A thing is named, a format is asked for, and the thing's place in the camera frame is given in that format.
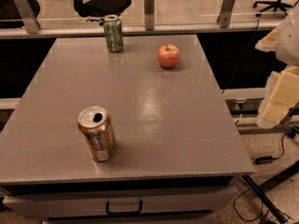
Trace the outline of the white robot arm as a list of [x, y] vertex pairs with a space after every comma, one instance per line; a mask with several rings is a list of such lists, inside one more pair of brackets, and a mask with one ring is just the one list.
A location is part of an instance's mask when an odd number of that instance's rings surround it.
[[257, 42], [260, 51], [274, 51], [286, 64], [281, 72], [272, 72], [265, 85], [264, 98], [258, 110], [257, 125], [272, 129], [283, 121], [299, 103], [299, 5], [267, 36]]

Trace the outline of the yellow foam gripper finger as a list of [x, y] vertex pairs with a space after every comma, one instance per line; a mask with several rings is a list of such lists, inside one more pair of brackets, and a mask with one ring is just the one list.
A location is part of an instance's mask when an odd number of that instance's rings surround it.
[[277, 40], [278, 28], [273, 29], [268, 35], [259, 40], [255, 48], [259, 51], [270, 52], [276, 50], [276, 40]]
[[272, 129], [299, 103], [299, 67], [288, 65], [280, 73], [272, 72], [267, 79], [256, 123]]

